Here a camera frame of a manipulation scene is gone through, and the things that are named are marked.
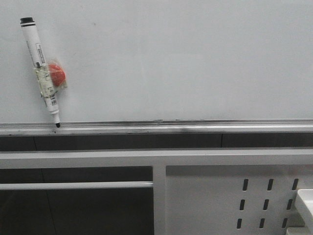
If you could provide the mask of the red round magnet taped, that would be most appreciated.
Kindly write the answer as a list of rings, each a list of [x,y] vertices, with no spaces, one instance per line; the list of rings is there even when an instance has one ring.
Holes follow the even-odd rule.
[[[58,60],[53,59],[48,61],[48,68],[52,83],[57,90],[67,88],[66,73]]]

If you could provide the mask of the white whiteboard marker black cap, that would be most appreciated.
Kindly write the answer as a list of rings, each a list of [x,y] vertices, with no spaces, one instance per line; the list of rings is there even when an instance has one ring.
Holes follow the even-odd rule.
[[[32,17],[24,17],[20,19],[20,25],[26,41],[27,49],[31,56],[33,70],[37,77],[41,97],[46,104],[48,112],[53,117],[54,124],[59,128],[61,124],[56,89],[53,85],[49,67],[45,59],[36,23]]]

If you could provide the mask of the white whiteboard with aluminium tray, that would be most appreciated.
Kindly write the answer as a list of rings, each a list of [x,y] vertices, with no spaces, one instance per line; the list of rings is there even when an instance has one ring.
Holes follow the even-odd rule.
[[[57,128],[20,19],[67,76]],[[3,0],[3,136],[311,132],[310,0]]]

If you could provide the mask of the white perforated metal panel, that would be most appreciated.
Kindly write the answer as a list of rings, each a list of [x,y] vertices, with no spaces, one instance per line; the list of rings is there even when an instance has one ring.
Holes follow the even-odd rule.
[[[166,168],[169,235],[283,235],[304,221],[298,189],[313,187],[311,165]]]

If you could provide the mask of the white plastic bin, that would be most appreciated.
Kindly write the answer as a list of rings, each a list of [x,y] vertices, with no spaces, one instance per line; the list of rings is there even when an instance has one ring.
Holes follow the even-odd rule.
[[[304,227],[289,227],[287,235],[312,235],[313,234],[313,190],[299,189],[295,198],[295,208],[302,217]]]

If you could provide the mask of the white metal rack frame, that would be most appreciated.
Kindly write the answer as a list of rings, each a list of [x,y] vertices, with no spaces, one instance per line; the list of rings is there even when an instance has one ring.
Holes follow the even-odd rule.
[[[123,151],[2,152],[2,169],[152,166],[154,229],[166,232],[166,166],[168,165],[311,165],[311,148],[190,149]]]

